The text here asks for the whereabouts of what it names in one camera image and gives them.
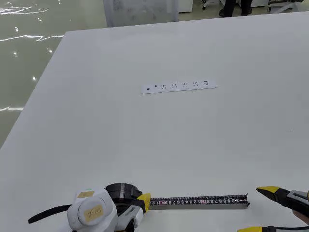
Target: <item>power strip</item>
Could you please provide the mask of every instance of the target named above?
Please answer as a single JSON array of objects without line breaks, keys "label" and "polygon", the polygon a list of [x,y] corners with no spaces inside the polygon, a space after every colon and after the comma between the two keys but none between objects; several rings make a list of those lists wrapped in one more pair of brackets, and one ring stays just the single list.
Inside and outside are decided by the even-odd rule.
[{"label": "power strip", "polygon": [[183,81],[183,82],[166,82],[162,84],[144,85],[141,88],[142,94],[147,93],[164,93],[175,91],[186,91],[206,88],[217,88],[214,81]]}]

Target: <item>person's leg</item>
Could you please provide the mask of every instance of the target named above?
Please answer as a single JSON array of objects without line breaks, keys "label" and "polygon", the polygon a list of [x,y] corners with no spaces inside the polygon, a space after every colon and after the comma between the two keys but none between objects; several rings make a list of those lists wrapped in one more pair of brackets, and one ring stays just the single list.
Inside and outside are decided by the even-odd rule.
[{"label": "person's leg", "polygon": [[241,0],[241,15],[249,15],[252,13],[252,0]]},{"label": "person's leg", "polygon": [[234,11],[235,4],[236,0],[226,0],[224,8],[219,12],[219,15],[221,17],[231,17]]}]

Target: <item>black strap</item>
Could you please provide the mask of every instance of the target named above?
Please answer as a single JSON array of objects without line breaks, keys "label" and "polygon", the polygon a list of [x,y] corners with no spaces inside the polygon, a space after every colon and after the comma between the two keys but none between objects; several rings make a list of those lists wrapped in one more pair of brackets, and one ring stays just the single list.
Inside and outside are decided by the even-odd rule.
[{"label": "black strap", "polygon": [[31,224],[31,223],[39,221],[39,220],[41,220],[43,218],[47,218],[47,217],[49,217],[51,215],[67,211],[70,206],[71,206],[71,204],[67,204],[67,205],[57,206],[55,208],[51,208],[51,209],[45,210],[45,211],[43,211],[43,212],[41,212],[41,213],[31,217],[28,220],[28,223]]}]

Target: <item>handwritten label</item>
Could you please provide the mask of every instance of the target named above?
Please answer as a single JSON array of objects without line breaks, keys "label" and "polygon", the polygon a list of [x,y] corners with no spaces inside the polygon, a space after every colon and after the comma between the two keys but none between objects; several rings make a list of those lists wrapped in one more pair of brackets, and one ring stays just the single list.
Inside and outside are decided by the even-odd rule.
[{"label": "handwritten label", "polygon": [[81,192],[77,198],[84,198],[84,197],[92,197],[92,195],[94,194],[94,191],[89,191],[89,192]]},{"label": "handwritten label", "polygon": [[102,215],[103,215],[103,208],[101,204],[98,204],[95,207],[84,211],[84,217],[86,222],[90,222]]}]

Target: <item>table surface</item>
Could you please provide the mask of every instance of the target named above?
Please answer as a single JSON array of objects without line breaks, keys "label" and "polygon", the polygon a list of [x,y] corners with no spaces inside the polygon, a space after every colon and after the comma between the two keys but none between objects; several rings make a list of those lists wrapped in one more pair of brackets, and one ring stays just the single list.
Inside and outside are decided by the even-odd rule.
[{"label": "table surface", "polygon": [[[309,13],[67,32],[0,151],[2,231],[54,232],[76,190],[248,193],[246,210],[151,211],[140,232],[302,226],[257,186],[307,190]],[[217,89],[141,95],[144,84]]]}]

